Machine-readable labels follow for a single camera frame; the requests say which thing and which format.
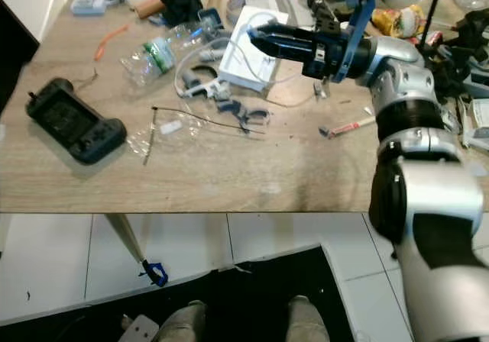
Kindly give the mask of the red white pen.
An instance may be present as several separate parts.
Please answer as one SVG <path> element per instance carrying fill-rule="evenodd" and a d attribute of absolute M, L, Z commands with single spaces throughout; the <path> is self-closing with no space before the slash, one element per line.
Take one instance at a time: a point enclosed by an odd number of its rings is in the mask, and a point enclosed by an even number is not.
<path fill-rule="evenodd" d="M 327 139 L 332 139 L 333 137 L 342 136 L 348 132 L 352 132 L 359 128 L 374 124 L 374 122 L 376 122 L 376 116 L 369 116 L 369 118 L 356 120 L 338 127 L 332 127 L 332 128 L 320 127 L 319 133 L 321 136 L 327 137 Z"/>

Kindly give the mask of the yellow snack packet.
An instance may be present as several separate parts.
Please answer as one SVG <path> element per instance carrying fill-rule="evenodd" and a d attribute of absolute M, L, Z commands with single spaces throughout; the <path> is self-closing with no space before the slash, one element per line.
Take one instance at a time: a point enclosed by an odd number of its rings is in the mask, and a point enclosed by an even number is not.
<path fill-rule="evenodd" d="M 410 39 L 423 32 L 426 18 L 418 5 L 411 5 L 403 9 L 373 10 L 371 24 L 384 36 Z"/>

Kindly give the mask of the black floor mat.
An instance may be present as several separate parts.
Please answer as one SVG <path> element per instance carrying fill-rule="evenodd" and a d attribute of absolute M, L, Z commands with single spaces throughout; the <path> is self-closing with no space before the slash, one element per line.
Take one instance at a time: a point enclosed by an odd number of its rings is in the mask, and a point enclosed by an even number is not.
<path fill-rule="evenodd" d="M 122 298 L 4 325 L 1 342 L 118 342 L 123 315 L 162 322 L 199 300 L 206 304 L 203 342 L 284 342 L 289 303 L 311 301 L 329 341 L 356 342 L 324 247 L 248 261 L 199 278 Z"/>

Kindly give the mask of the crushed clear bottle green label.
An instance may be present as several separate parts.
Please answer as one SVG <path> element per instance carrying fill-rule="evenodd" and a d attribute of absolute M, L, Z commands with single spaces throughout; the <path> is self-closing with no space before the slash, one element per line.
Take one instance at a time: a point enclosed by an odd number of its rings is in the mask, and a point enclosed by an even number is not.
<path fill-rule="evenodd" d="M 185 22 L 138 44 L 118 61 L 127 80 L 136 88 L 144 88 L 174 69 L 189 52 L 218 35 L 219 28 L 211 22 Z"/>

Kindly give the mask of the white flat box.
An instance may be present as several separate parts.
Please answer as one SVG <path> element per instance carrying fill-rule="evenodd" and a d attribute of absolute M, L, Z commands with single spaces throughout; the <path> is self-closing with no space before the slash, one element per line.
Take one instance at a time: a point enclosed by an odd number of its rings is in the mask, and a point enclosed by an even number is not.
<path fill-rule="evenodd" d="M 252 28 L 262 27 L 270 21 L 287 24 L 289 14 L 245 5 L 225 48 L 218 66 L 218 77 L 237 87 L 264 91 L 274 80 L 279 60 L 256 48 L 249 38 Z"/>

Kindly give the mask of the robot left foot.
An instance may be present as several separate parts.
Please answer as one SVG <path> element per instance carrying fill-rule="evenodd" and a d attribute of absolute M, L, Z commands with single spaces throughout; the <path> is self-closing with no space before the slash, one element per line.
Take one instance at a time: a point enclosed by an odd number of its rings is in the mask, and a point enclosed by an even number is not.
<path fill-rule="evenodd" d="M 206 303 L 193 300 L 164 321 L 154 342 L 200 342 L 206 325 Z"/>

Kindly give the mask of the black machine part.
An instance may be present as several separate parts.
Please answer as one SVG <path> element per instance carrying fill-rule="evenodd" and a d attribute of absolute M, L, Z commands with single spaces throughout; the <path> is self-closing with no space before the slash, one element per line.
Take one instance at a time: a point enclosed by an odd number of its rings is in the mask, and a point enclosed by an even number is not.
<path fill-rule="evenodd" d="M 425 49 L 437 101 L 489 98 L 489 9 L 469 11 L 453 29 L 457 37 Z"/>

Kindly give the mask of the grey tape roll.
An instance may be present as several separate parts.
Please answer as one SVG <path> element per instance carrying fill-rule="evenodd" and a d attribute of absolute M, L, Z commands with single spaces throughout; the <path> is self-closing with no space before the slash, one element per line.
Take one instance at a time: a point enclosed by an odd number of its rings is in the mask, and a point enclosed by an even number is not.
<path fill-rule="evenodd" d="M 247 0 L 228 0 L 225 15 L 229 27 L 234 27 L 238 23 L 244 6 L 247 6 Z"/>

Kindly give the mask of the blue clip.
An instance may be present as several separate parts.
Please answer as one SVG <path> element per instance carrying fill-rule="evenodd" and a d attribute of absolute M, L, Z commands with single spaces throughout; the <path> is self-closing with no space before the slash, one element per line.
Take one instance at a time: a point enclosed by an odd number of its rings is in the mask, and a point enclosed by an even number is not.
<path fill-rule="evenodd" d="M 164 287 L 168 283 L 168 273 L 160 263 L 151 263 L 149 260 L 143 260 L 141 266 L 143 269 L 141 276 L 146 276 L 154 286 Z"/>

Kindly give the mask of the grey blue plastic clamp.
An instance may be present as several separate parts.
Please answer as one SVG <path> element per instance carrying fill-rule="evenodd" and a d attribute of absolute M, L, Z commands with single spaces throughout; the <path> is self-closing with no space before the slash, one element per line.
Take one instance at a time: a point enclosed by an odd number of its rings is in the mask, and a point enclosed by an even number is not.
<path fill-rule="evenodd" d="M 246 134 L 256 133 L 249 126 L 266 125 L 269 121 L 271 112 L 265 108 L 247 108 L 240 101 L 233 98 L 215 98 L 215 105 L 220 113 L 231 113 L 238 120 L 238 126 Z"/>

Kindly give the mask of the black handheld game controller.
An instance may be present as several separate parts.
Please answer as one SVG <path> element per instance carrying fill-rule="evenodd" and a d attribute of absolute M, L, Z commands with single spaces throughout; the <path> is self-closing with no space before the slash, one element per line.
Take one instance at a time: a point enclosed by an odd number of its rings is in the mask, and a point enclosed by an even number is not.
<path fill-rule="evenodd" d="M 76 87 L 56 77 L 37 92 L 28 93 L 25 111 L 69 155 L 84 165 L 104 160 L 127 137 L 125 123 L 105 118 L 80 100 Z"/>

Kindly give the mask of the wooden table leg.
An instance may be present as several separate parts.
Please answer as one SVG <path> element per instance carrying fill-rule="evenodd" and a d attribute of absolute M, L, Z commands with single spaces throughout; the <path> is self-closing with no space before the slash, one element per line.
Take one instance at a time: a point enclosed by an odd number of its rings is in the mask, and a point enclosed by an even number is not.
<path fill-rule="evenodd" d="M 125 245 L 125 248 L 132 255 L 134 260 L 139 264 L 146 261 L 146 257 L 144 257 L 143 250 L 140 247 L 127 215 L 122 213 L 108 213 L 104 216 L 107 218 L 109 226 L 111 226 L 112 230 L 118 235 L 119 240 Z"/>

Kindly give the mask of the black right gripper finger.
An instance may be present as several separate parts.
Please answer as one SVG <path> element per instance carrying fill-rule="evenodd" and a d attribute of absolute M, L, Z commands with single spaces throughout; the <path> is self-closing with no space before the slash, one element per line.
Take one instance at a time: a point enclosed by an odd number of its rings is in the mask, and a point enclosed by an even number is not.
<path fill-rule="evenodd" d="M 256 47 L 314 47 L 314 33 L 287 24 L 269 22 L 248 29 L 248 37 Z"/>
<path fill-rule="evenodd" d="M 291 60 L 291 62 L 308 63 L 315 59 L 315 43 L 313 41 L 273 42 L 269 40 L 252 40 L 258 51 L 272 58 Z"/>

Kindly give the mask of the clear plastic bag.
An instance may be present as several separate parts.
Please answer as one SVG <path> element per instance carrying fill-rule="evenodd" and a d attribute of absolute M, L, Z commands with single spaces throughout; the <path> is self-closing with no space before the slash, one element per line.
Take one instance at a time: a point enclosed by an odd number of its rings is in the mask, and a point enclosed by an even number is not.
<path fill-rule="evenodd" d="M 151 124 L 126 137 L 126 144 L 136 156 L 161 156 L 195 147 L 203 122 L 186 113 L 158 111 Z"/>

